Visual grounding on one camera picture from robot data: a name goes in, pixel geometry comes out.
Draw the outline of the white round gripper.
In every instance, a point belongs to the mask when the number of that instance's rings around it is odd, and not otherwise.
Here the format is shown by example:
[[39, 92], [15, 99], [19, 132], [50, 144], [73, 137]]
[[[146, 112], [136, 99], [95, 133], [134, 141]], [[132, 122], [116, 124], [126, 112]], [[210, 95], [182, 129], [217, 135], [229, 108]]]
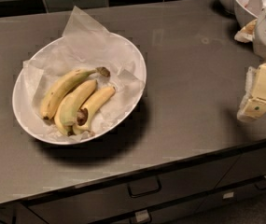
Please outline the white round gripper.
[[[257, 20], [252, 20], [239, 30], [234, 39], [248, 43], [253, 39], [254, 52], [266, 59], [266, 8]], [[266, 63], [258, 68], [250, 66], [246, 73], [245, 96], [239, 105], [238, 120], [251, 122], [260, 119], [266, 113]]]

